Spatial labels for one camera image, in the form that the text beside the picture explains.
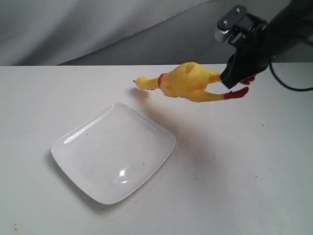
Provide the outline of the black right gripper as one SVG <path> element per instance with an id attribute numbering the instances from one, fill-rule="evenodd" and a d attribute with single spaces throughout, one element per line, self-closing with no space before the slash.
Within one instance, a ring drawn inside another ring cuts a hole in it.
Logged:
<path id="1" fill-rule="evenodd" d="M 267 43 L 259 43 L 260 34 L 267 25 L 267 21 L 245 13 L 232 27 L 229 44 L 236 50 L 220 75 L 222 83 L 228 89 L 263 72 L 268 67 Z"/>

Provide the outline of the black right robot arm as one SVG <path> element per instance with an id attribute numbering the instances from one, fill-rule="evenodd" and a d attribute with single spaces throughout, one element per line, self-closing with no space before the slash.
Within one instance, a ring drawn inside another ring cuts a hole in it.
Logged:
<path id="1" fill-rule="evenodd" d="M 235 47 L 221 74 L 231 89 L 267 68 L 282 53 L 299 43 L 310 46 L 313 34 L 313 2 L 292 0 L 270 22 L 250 13 L 242 5 L 231 8 L 216 25 L 215 38 Z"/>

